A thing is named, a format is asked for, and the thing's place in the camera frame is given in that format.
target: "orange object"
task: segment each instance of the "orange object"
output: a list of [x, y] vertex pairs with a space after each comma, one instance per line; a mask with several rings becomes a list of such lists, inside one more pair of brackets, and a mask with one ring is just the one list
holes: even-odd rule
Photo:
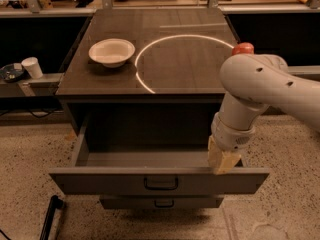
[[239, 53], [254, 54], [254, 46], [250, 43], [240, 43], [232, 49], [232, 55], [236, 55]]

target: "concrete floor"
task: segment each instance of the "concrete floor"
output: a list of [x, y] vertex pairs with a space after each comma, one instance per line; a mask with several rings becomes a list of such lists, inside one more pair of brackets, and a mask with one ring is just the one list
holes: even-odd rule
[[64, 196], [47, 173], [70, 162], [64, 117], [4, 115], [0, 125], [0, 229], [13, 240], [39, 239], [52, 195], [66, 208], [51, 239], [319, 239], [320, 134], [292, 117], [257, 122], [244, 153], [250, 167], [272, 168], [258, 192], [199, 210], [104, 210], [98, 196]]

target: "robotic arm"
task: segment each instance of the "robotic arm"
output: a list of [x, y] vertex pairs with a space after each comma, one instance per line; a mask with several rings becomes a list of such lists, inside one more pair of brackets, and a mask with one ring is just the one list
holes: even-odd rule
[[234, 154], [246, 147], [256, 118], [269, 105], [320, 131], [320, 83], [292, 76], [287, 69], [276, 55], [237, 54], [224, 62], [220, 79], [227, 93], [211, 125], [215, 152]]

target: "paper cup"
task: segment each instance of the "paper cup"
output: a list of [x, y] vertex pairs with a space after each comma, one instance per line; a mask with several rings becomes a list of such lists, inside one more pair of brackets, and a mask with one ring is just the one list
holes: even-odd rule
[[42, 70], [35, 57], [26, 58], [21, 62], [22, 66], [28, 71], [32, 78], [40, 78], [43, 76]]

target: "brown tabletop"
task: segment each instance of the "brown tabletop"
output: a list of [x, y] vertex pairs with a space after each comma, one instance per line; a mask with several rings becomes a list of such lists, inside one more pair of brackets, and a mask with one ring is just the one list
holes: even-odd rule
[[[108, 38], [136, 48], [120, 68], [89, 58], [90, 47]], [[99, 10], [57, 95], [222, 93], [219, 70], [235, 44], [219, 9]]]

